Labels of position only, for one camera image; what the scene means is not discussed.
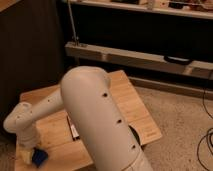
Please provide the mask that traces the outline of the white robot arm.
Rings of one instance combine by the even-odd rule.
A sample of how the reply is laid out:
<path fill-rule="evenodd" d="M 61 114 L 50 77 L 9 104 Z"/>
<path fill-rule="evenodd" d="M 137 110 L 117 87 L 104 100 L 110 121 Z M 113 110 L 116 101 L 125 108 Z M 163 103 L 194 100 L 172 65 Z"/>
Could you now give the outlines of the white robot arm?
<path fill-rule="evenodd" d="M 33 149 L 39 142 L 35 122 L 59 110 L 71 118 L 98 171 L 153 171 L 110 93 L 105 70 L 69 70 L 55 92 L 35 105 L 17 104 L 3 126 L 22 147 Z"/>

